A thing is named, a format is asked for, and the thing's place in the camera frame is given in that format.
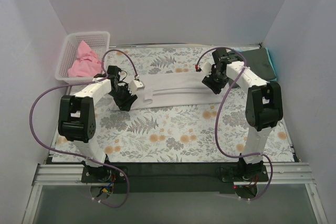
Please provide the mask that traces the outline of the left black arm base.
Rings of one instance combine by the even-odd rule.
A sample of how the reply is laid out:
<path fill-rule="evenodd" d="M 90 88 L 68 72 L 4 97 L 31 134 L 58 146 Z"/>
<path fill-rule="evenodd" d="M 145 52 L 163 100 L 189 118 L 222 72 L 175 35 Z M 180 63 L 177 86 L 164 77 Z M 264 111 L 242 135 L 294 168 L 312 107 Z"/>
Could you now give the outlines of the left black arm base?
<path fill-rule="evenodd" d="M 86 165 L 85 161 L 81 164 L 84 166 L 82 171 L 82 183 L 109 183 L 113 180 L 117 183 L 125 183 L 125 176 L 122 172 L 106 166 L 91 167 Z"/>

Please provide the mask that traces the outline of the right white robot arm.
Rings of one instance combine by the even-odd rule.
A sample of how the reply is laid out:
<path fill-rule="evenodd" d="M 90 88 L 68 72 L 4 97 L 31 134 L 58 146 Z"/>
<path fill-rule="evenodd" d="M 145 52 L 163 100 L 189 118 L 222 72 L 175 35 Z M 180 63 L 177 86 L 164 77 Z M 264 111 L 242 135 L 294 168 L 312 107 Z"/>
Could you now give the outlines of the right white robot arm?
<path fill-rule="evenodd" d="M 261 165 L 266 157 L 264 149 L 269 134 L 283 118 L 281 87 L 254 73 L 241 52 L 228 47 L 209 51 L 214 62 L 198 61 L 195 70 L 204 73 L 202 83 L 214 94 L 220 94 L 225 87 L 231 90 L 234 85 L 246 93 L 245 117 L 249 130 L 244 152 L 237 159 L 246 168 Z"/>

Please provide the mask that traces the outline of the white t shirt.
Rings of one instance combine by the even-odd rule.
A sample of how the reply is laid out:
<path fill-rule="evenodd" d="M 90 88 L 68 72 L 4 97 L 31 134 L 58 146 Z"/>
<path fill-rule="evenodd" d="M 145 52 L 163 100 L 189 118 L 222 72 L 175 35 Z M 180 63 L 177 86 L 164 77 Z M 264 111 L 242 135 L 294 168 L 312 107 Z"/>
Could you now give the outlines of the white t shirt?
<path fill-rule="evenodd" d="M 227 87 L 214 94 L 202 83 L 204 75 L 198 72 L 147 74 L 140 77 L 145 89 L 138 91 L 132 110 L 167 106 L 220 103 Z"/>

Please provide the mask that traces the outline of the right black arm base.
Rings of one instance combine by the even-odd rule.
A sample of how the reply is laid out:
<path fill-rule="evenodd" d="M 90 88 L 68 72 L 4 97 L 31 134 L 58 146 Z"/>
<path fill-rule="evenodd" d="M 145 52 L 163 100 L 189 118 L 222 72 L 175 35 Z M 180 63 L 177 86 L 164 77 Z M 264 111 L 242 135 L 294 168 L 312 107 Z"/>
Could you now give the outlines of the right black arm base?
<path fill-rule="evenodd" d="M 269 181 L 269 176 L 263 162 L 258 164 L 223 163 L 216 170 L 223 182 L 258 182 Z"/>

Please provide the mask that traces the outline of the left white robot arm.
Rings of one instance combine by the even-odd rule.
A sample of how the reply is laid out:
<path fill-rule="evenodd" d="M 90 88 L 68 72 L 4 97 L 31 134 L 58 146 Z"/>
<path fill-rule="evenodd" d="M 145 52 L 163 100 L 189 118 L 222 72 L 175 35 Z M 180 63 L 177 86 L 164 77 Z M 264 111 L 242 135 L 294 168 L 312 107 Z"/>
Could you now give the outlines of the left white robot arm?
<path fill-rule="evenodd" d="M 138 98 L 129 84 L 120 80 L 122 70 L 109 66 L 107 74 L 95 76 L 95 82 L 74 95 L 64 95 L 60 100 L 58 133 L 74 144 L 92 168 L 102 167 L 108 157 L 93 139 L 96 132 L 95 104 L 106 94 L 110 95 L 120 111 L 130 111 Z"/>

